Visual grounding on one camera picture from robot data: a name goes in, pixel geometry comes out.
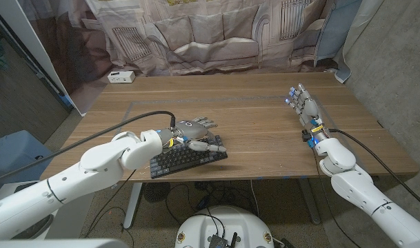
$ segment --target printed backdrop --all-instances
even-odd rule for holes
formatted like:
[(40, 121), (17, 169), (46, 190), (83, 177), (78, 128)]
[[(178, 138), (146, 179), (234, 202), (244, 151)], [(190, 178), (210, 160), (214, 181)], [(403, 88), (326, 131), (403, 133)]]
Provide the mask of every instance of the printed backdrop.
[(301, 64), (316, 70), (344, 44), (361, 0), (19, 3), (71, 94), (112, 70), (138, 76), (286, 72)]

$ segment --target yellow label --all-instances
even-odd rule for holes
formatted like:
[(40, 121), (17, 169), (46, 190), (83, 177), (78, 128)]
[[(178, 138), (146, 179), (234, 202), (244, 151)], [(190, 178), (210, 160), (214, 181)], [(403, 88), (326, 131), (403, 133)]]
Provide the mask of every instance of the yellow label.
[(317, 132), (317, 131), (321, 130), (322, 128), (323, 128), (323, 125), (320, 125), (316, 128), (311, 129), (311, 132)]

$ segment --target table leg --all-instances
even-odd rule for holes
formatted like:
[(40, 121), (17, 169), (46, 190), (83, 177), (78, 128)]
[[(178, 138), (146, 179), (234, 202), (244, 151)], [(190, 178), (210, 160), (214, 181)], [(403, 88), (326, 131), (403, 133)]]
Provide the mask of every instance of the table leg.
[(319, 225), (321, 223), (319, 210), (315, 205), (314, 196), (312, 195), (311, 186), (307, 178), (299, 178), (299, 185), (303, 197), (305, 198), (306, 206), (308, 207), (309, 215), (311, 217), (311, 222), (314, 225)]
[(133, 226), (133, 220), (136, 215), (136, 206), (141, 195), (142, 183), (133, 183), (132, 193), (128, 201), (126, 217), (124, 218), (123, 227), (129, 229)]

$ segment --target blue chair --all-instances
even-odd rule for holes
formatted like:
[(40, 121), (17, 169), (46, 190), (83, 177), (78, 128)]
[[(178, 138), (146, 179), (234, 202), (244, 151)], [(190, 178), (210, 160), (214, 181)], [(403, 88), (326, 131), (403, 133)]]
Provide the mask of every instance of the blue chair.
[[(0, 176), (19, 169), (52, 152), (29, 132), (22, 130), (0, 138)], [(6, 183), (39, 180), (50, 160), (26, 169), (0, 181), (0, 188)]]

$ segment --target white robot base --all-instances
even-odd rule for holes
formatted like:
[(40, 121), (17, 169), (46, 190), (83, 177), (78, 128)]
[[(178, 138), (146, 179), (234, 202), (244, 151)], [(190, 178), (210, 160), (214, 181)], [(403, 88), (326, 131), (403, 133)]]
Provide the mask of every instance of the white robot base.
[[(225, 227), (225, 238), (227, 245), (231, 245), (234, 232), (237, 233), (235, 248), (274, 248), (272, 236), (268, 226), (257, 216), (250, 212), (234, 206), (209, 207), (212, 216), (218, 218)], [(203, 209), (197, 214), (208, 214)], [(223, 235), (222, 224), (214, 219), (219, 229), (219, 237)], [(213, 219), (208, 216), (191, 216), (179, 228), (176, 236), (176, 248), (200, 248), (210, 247), (210, 241), (216, 234), (216, 225)]]

